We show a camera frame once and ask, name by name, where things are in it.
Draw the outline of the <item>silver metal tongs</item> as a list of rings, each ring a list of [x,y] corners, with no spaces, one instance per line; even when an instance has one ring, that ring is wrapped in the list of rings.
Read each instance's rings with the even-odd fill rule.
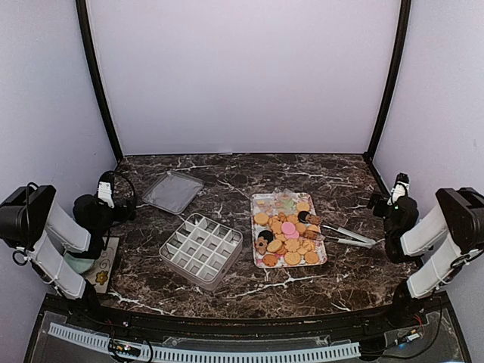
[[[345,244],[353,247],[361,247],[365,249],[372,249],[377,245],[377,241],[369,237],[357,234],[342,227],[334,225],[325,225],[322,219],[314,214],[307,218],[307,228],[301,235],[309,240],[328,240],[334,243]],[[341,235],[341,237],[331,237],[321,233],[320,229],[332,231]]]

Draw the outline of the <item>pink round cookie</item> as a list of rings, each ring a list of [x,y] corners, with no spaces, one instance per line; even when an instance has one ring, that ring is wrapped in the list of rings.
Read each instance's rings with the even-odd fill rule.
[[[299,237],[299,232],[296,229],[296,225],[292,222],[283,222],[281,225],[281,231],[286,238]]]

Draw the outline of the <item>silver divided cookie tin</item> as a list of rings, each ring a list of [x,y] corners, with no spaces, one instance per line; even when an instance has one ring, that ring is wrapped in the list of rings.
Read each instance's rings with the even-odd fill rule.
[[[191,214],[160,247],[162,261],[198,287],[214,291],[240,255],[241,232]]]

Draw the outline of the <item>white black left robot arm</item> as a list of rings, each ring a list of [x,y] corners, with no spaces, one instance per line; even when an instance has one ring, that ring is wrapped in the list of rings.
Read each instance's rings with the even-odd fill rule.
[[[91,330],[101,329],[107,314],[98,307],[94,286],[66,257],[96,260],[110,229],[133,217],[135,206],[115,203],[106,188],[100,183],[96,195],[78,197],[72,215],[56,201],[52,185],[29,183],[1,203],[1,239],[22,257],[16,263],[30,264],[61,296],[80,303],[76,315]]]

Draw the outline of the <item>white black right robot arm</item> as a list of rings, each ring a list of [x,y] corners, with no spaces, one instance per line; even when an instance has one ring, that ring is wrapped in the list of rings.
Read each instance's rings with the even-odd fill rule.
[[[383,219],[384,247],[395,264],[428,260],[399,284],[392,304],[386,311],[386,322],[401,328],[415,315],[420,299],[432,296],[449,284],[460,270],[483,254],[483,195],[473,188],[440,188],[437,204],[419,217],[417,201],[403,193],[385,196],[373,193],[368,208]]]

